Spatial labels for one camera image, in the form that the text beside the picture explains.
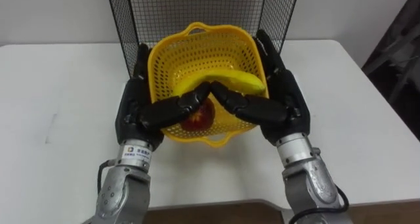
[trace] yellow banana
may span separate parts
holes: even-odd
[[[250,95],[258,95],[265,90],[264,83],[253,74],[240,70],[210,69],[187,76],[175,86],[173,95],[179,96],[191,91],[204,81],[219,81],[230,90]]]

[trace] plastic basket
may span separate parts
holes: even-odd
[[[256,75],[266,85],[257,46],[243,29],[231,26],[190,24],[184,31],[162,39],[148,60],[152,102],[172,96],[175,85],[189,74],[210,68],[229,68]],[[268,98],[268,91],[261,95]],[[169,138],[180,142],[202,141],[212,147],[224,146],[229,139],[255,127],[229,114],[212,94],[215,106],[213,125],[205,131],[185,131],[179,124],[163,129]],[[223,134],[215,140],[212,135]]]

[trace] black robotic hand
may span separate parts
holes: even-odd
[[[147,71],[149,53],[147,45],[141,44],[134,76],[127,82],[119,105],[115,130],[119,144],[138,139],[149,143],[154,151],[163,141],[160,129],[175,125],[196,112],[210,94],[210,83],[203,82],[180,97],[152,104]]]
[[[266,76],[270,99],[233,92],[219,82],[211,92],[224,108],[241,120],[261,126],[273,145],[282,137],[310,132],[310,114],[293,74],[284,66],[264,30],[254,38]]]

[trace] apple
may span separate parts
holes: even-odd
[[[181,128],[186,131],[203,131],[209,129],[215,121],[215,105],[210,99],[206,99],[197,112],[187,120],[180,123]]]

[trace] wire mesh shelf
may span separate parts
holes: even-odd
[[[192,22],[232,24],[255,35],[263,29],[280,53],[296,0],[110,0],[132,76],[140,43],[153,47]]]

